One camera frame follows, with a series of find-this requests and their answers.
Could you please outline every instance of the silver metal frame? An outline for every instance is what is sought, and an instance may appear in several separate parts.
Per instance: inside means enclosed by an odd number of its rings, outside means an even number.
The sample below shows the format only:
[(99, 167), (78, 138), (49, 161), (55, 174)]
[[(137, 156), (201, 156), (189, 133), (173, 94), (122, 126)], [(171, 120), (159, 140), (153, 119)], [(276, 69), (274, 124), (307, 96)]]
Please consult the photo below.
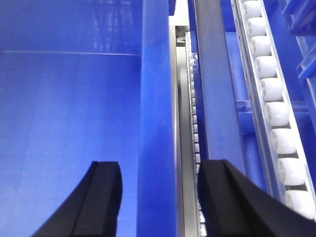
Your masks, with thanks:
[[(261, 8), (261, 16), (267, 21), (268, 17), (265, 11), (264, 3), (262, 0), (260, 4)], [(277, 198), (281, 202), (285, 203), (285, 186), (281, 179), (279, 178), (278, 173), (278, 158), (279, 155), (276, 152), (276, 149), (273, 145), (272, 141), (272, 127), (270, 126), (268, 115), (265, 110), (265, 100), (263, 98), (261, 83), (259, 73), (256, 67), (256, 58), (252, 55), (251, 52), (251, 38), (247, 34), (247, 26), (246, 26), (246, 18), (242, 13), (242, 2), (239, 0), (232, 0), (233, 13), (236, 23), (236, 30), (238, 34), (238, 40), (241, 50), (242, 63), (244, 66), (245, 77), (249, 92), (249, 97), (251, 101), (251, 106), (253, 110), (256, 134), (260, 146), (261, 157), (265, 172), (266, 181), (268, 184), (268, 193), (273, 197)], [(297, 128), (296, 120), (294, 117), (294, 113), (292, 110), (291, 101), (288, 95), (288, 91), (286, 89), (286, 84), (284, 80), (284, 75), (280, 66), (280, 62), (277, 55), (277, 50), (275, 47), (275, 43), (273, 40), (271, 28), (269, 24), (267, 24), (266, 35), (270, 37), (272, 46), (271, 52), (272, 56), (276, 59), (277, 69), (276, 74), (277, 77), (280, 78), (284, 85), (283, 90), (283, 101), (286, 102), (289, 106), (290, 115), (289, 115), (289, 125), (294, 132), (295, 136), (299, 139), (297, 144), (297, 157), (301, 159), (306, 166), (307, 177), (305, 180), (305, 185), (307, 191), (309, 191), (314, 198), (314, 202), (316, 201), (314, 187), (312, 184), (312, 180), (310, 177), (310, 173), (307, 167), (306, 157), (304, 153), (304, 149), (300, 140), (299, 131)]]

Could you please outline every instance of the blue plastic bin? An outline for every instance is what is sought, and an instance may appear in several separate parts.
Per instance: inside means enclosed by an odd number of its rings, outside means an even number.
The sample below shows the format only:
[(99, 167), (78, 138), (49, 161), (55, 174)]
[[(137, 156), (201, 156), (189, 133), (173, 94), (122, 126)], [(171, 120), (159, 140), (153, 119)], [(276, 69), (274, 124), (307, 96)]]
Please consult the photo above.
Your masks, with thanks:
[(118, 237), (175, 236), (168, 15), (167, 0), (0, 1), (0, 236), (34, 233), (93, 160), (122, 169)]

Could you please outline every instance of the metal guide rail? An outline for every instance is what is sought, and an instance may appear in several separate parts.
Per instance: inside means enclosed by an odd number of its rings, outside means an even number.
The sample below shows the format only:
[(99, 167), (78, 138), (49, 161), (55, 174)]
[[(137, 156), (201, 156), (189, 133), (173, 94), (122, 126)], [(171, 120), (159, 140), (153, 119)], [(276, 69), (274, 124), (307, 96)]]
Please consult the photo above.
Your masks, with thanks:
[[(199, 142), (198, 142), (198, 118), (197, 118), (197, 107), (196, 107), (196, 92), (194, 86), (194, 74), (193, 74), (193, 64), (197, 58), (193, 57), (192, 47), (191, 47), (191, 33), (190, 31), (186, 32), (185, 35), (185, 45), (186, 45), (186, 58), (187, 58), (187, 78), (189, 85), (189, 99), (190, 99), (190, 117), (191, 117), (191, 132), (192, 132), (192, 146), (193, 146), (193, 162), (196, 168), (196, 182), (197, 174), (199, 171), (199, 166), (201, 163), (200, 151), (199, 151)], [(201, 207), (197, 199), (197, 209), (198, 209), (198, 229), (200, 236), (207, 236), (206, 227), (205, 227), (205, 218), (201, 211)]]
[(206, 236), (205, 219), (200, 210), (197, 196), (197, 173), (200, 164), (198, 119), (196, 108), (196, 95), (194, 85), (193, 66), (197, 55), (193, 57), (191, 47), (190, 28), (188, 26), (176, 27), (176, 54), (175, 67), (177, 90), (175, 100), (178, 106), (179, 120), (179, 147), (180, 159), (177, 158), (178, 202), (179, 208), (179, 236), (200, 237)]
[(262, 0), (232, 0), (270, 195), (316, 219), (315, 191)]

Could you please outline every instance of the blue plastic surface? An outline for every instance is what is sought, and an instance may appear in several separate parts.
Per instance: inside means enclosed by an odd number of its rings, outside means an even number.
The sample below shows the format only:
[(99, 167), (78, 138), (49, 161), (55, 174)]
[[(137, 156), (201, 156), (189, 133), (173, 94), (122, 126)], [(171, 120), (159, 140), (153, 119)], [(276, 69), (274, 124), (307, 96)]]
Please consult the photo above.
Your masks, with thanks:
[(120, 163), (135, 236), (140, 58), (2, 52), (0, 78), (0, 236), (32, 234), (93, 160)]
[(142, 0), (1, 1), (0, 236), (31, 235), (93, 160), (122, 169), (118, 237), (137, 211), (175, 236), (168, 1), (144, 2), (143, 23)]
[(176, 237), (168, 0), (145, 0), (141, 83), (138, 237)]

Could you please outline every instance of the white plastic roller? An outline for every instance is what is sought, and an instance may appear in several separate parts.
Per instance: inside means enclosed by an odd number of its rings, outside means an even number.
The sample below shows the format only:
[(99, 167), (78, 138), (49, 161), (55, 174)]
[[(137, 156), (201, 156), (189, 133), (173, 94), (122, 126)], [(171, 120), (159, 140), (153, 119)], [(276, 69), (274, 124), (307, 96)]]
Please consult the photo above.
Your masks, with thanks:
[(296, 136), (290, 128), (272, 129), (273, 142), (278, 154), (292, 154), (296, 151)]
[(285, 126), (288, 123), (290, 109), (284, 102), (269, 102), (266, 104), (271, 126)]
[(251, 37), (266, 35), (267, 22), (262, 17), (250, 18), (247, 21), (247, 26)]
[(273, 78), (277, 73), (277, 61), (273, 56), (256, 58), (260, 78)]
[(243, 10), (246, 19), (261, 16), (261, 4), (257, 0), (245, 1), (243, 4)]
[(284, 185), (297, 186), (305, 183), (305, 166), (300, 159), (281, 158), (278, 160), (278, 166)]
[(280, 78), (264, 78), (261, 85), (266, 101), (277, 101), (282, 98), (283, 83)]
[(315, 217), (315, 203), (312, 195), (307, 191), (302, 190), (288, 190), (285, 194), (285, 204), (301, 214), (307, 219)]
[(252, 52), (255, 57), (271, 54), (271, 40), (269, 36), (255, 36), (251, 39)]

